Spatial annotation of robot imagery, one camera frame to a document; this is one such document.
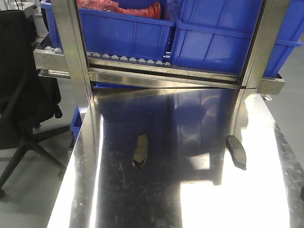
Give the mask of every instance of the blue bin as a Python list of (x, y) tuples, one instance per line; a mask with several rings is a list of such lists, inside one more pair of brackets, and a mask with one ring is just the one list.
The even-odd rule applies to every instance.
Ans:
[(177, 4), (178, 4), (178, 6), (179, 6), (180, 9), (182, 9), (183, 3), (184, 3), (183, 0), (177, 0)]
[(304, 31), (304, 0), (291, 0), (278, 39), (298, 41)]
[[(62, 48), (50, 0), (43, 0), (41, 7), (46, 9), (53, 46)], [(164, 20), (79, 8), (87, 51), (163, 60), (175, 22), (166, 1), (161, 9)]]
[(166, 3), (167, 0), (113, 0), (113, 1), (118, 2), (119, 7), (124, 9), (145, 9), (148, 8), (150, 5), (154, 4), (156, 1), (160, 2), (161, 9), (163, 7), (166, 7), (167, 5)]
[(81, 125), (82, 125), (82, 121), (80, 118), (80, 112), (78, 107), (76, 107), (70, 127), (70, 130), (73, 132), (74, 140), (76, 140), (79, 135)]
[[(177, 29), (171, 52), (173, 64), (240, 75), (249, 50), (260, 2), (257, 4), (258, 7), (253, 8), (254, 17), (245, 18), (245, 21), (249, 24), (246, 27), (246, 24), (241, 23), (240, 15), (243, 11), (239, 12), (239, 7), (252, 4), (251, 0), (248, 0), (245, 5), (241, 0), (238, 0), (242, 4), (237, 6), (236, 9), (230, 7), (233, 1), (224, 1), (225, 6), (222, 4), (222, 8), (220, 5), (213, 7), (213, 4), (219, 4), (219, 0), (211, 1), (208, 7), (205, 6), (204, 10), (201, 9), (201, 14), (197, 11), (186, 11), (187, 5), (189, 6), (196, 1), (186, 0), (178, 3), (179, 7), (182, 4), (184, 18), (187, 18), (185, 15), (191, 15), (189, 20), (191, 24), (179, 19), (182, 18), (179, 15), (179, 8), (172, 5), (177, 20)], [(209, 2), (209, 0), (200, 0), (197, 4), (200, 6), (206, 2)], [(208, 13), (206, 13), (208, 10), (206, 9), (209, 11), (216, 10), (217, 13), (214, 15), (210, 13), (208, 16)], [(278, 71), (293, 49), (301, 46), (302, 43), (298, 39), (303, 30), (304, 0), (291, 0), (264, 76), (277, 76)]]
[(251, 34), (176, 22), (174, 65), (240, 74)]
[(263, 0), (184, 0), (183, 23), (253, 33)]
[(303, 43), (300, 40), (286, 41), (277, 39), (265, 70), (264, 77), (276, 77), (294, 48), (300, 47), (302, 44)]

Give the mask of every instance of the stainless steel table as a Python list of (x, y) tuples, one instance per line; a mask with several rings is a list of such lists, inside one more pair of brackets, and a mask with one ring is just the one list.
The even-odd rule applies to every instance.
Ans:
[[(226, 149), (230, 134), (245, 171)], [(148, 154), (140, 169), (135, 151)], [(302, 186), (255, 90), (99, 89), (48, 228), (302, 228)]]

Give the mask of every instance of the chair base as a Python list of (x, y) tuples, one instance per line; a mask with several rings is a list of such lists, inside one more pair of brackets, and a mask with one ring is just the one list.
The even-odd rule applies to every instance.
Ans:
[(0, 189), (0, 199), (2, 199), (3, 197), (5, 197), (5, 191)]
[(39, 134), (26, 133), (24, 137), (22, 137), (18, 149), (16, 150), (14, 156), (12, 157), (12, 159), (10, 160), (9, 164), (7, 165), (6, 169), (4, 170), (3, 174), (0, 177), (0, 199), (3, 198), (5, 195), (4, 190), (2, 190), (3, 185), (10, 177), (10, 175), (13, 173), (16, 166), (19, 164), (19, 162), (21, 161), (21, 159), (23, 158), (23, 156), (26, 154), (27, 151), (33, 150), (36, 153), (38, 153), (41, 157), (51, 162), (53, 165), (55, 165), (60, 169), (60, 172), (62, 173), (63, 176), (63, 174), (66, 171), (66, 167), (55, 157), (53, 157), (50, 153), (48, 153), (45, 149), (43, 149), (38, 143), (68, 131), (69, 131), (69, 126), (65, 126), (51, 131), (42, 132)]

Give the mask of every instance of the metal rack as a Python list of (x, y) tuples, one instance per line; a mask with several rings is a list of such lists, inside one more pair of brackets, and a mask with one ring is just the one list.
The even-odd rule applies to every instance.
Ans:
[(44, 50), (49, 36), (34, 51), (41, 76), (69, 78), (82, 118), (92, 96), (91, 81), (141, 86), (253, 88), (277, 95), (285, 81), (263, 78), (290, 0), (264, 0), (240, 76), (177, 66), (106, 59), (87, 55), (75, 0), (52, 0), (64, 54)]

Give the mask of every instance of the red netting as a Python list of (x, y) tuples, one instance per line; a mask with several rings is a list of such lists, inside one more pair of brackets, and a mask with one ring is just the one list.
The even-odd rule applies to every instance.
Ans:
[(161, 5), (159, 1), (145, 9), (123, 9), (118, 7), (118, 3), (112, 0), (77, 0), (77, 4), (78, 7), (82, 8), (106, 10), (155, 19), (161, 18)]

